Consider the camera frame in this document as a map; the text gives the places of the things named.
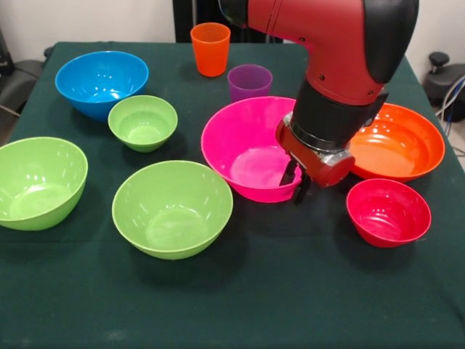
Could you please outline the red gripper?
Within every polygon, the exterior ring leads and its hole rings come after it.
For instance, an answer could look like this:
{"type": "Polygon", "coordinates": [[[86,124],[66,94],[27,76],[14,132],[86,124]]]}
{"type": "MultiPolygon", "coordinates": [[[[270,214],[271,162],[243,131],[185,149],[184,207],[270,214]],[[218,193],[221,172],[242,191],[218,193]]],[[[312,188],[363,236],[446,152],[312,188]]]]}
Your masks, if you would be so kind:
{"type": "Polygon", "coordinates": [[[345,149],[336,153],[322,153],[309,148],[291,131],[290,121],[287,119],[280,121],[275,136],[278,144],[290,158],[279,186],[294,181],[297,167],[301,171],[301,182],[294,191],[295,204],[302,203],[311,181],[321,188],[336,185],[348,175],[355,164],[355,157],[345,149]]]}

